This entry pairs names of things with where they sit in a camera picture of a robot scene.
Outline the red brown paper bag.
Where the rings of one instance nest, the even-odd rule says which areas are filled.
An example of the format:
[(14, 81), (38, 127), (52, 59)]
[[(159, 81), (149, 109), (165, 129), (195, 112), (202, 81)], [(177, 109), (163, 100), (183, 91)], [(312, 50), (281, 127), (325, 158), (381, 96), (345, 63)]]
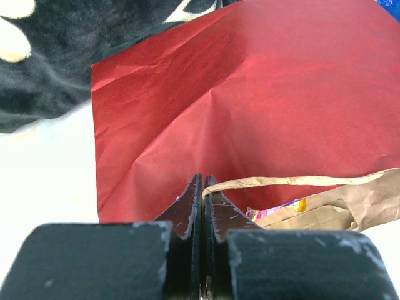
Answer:
[(156, 219), (196, 173), (399, 167), (399, 23), (374, 1), (241, 1), (92, 66), (102, 223)]

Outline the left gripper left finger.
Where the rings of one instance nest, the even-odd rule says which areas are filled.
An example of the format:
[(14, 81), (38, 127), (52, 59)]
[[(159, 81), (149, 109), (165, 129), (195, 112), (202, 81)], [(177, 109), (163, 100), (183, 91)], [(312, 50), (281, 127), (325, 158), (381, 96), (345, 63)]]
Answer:
[(202, 190), (197, 174), (152, 222), (37, 227), (1, 298), (199, 299)]

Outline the blue Doritos chip bag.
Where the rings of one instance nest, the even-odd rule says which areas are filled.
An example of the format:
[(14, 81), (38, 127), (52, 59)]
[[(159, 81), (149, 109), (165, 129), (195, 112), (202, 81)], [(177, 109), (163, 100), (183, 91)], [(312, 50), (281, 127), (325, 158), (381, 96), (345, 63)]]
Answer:
[(392, 17), (400, 21), (400, 0), (376, 0)]

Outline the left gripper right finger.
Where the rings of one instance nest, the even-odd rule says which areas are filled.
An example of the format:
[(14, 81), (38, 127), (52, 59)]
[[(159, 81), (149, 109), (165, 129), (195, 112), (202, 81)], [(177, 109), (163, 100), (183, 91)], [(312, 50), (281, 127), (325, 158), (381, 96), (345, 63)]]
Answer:
[(353, 231), (265, 230), (223, 193), (204, 200), (209, 299), (398, 299), (382, 257)]

